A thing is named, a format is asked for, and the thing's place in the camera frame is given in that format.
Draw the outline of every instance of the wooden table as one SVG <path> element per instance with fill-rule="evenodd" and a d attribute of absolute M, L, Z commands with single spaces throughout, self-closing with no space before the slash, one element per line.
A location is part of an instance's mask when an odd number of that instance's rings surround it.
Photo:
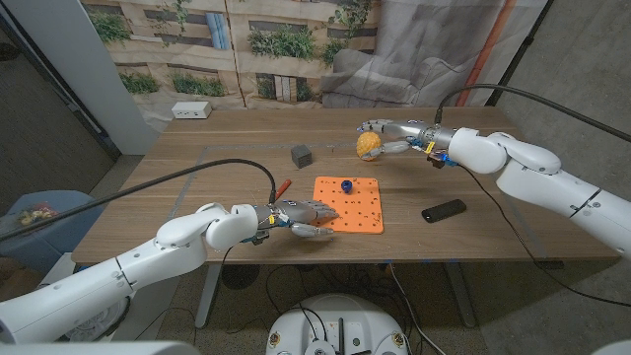
<path fill-rule="evenodd" d="M 318 176 L 376 178 L 380 183 L 385 231 L 381 235 L 335 234 L 297 238 L 275 229 L 260 246 L 237 245 L 227 263 L 327 263 L 526 260 L 524 249 L 493 202 L 463 170 L 435 169 L 410 150 L 363 162 L 355 153 L 363 121 L 374 118 L 432 121 L 433 108 L 286 109 L 213 111 L 208 119 L 174 120 L 145 156 L 123 188 L 195 164 L 225 158 L 261 163 L 277 185 L 292 185 L 283 195 L 313 197 Z M 517 128 L 494 107 L 447 108 L 443 124 L 472 127 L 482 134 Z M 314 163 L 298 170 L 290 149 L 307 144 Z M 602 259 L 617 255 L 569 220 L 502 194 L 492 176 L 479 176 L 518 227 L 533 253 L 549 259 Z M 226 165 L 179 177 L 113 201 L 73 252 L 79 264 L 94 264 L 152 239 L 173 217 L 219 202 L 264 203 L 267 177 L 245 165 Z M 460 198 L 467 211 L 428 224 L 421 211 Z M 222 252 L 208 251 L 209 262 Z"/>

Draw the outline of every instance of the yellow ball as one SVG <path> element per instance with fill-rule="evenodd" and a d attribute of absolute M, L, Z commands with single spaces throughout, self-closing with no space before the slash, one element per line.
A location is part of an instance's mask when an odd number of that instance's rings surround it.
<path fill-rule="evenodd" d="M 379 135 L 375 132 L 364 132 L 359 138 L 357 138 L 357 156 L 362 158 L 362 156 L 375 148 L 379 148 L 382 146 L 382 140 L 379 138 Z"/>

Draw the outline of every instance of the orange pegboard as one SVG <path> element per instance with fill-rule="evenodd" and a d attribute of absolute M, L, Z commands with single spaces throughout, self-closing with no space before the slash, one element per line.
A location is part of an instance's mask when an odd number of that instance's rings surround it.
<path fill-rule="evenodd" d="M 350 193 L 342 190 L 344 180 L 353 182 Z M 384 232 L 382 199 L 379 195 L 379 183 L 375 178 L 317 177 L 314 200 L 326 203 L 339 214 L 338 218 L 331 221 L 315 222 L 315 226 L 330 228 L 335 232 Z"/>

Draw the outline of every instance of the gray cube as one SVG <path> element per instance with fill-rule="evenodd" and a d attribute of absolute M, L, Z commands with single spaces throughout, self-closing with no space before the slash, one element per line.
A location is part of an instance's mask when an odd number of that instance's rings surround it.
<path fill-rule="evenodd" d="M 292 160 L 298 169 L 302 169 L 313 162 L 312 151 L 304 144 L 296 146 L 292 148 Z"/>

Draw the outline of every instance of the gray wall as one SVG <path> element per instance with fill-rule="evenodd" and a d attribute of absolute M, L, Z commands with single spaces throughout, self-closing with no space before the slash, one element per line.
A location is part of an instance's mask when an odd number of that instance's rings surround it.
<path fill-rule="evenodd" d="M 25 193 L 88 193 L 113 165 L 23 54 L 0 62 L 0 117 L 0 215 Z"/>
<path fill-rule="evenodd" d="M 631 5 L 556 0 L 509 86 L 631 133 Z M 538 103 L 504 94 L 498 107 L 564 170 L 631 200 L 631 144 Z"/>
<path fill-rule="evenodd" d="M 79 1 L 4 3 L 120 152 L 147 153 L 160 133 L 145 123 Z"/>

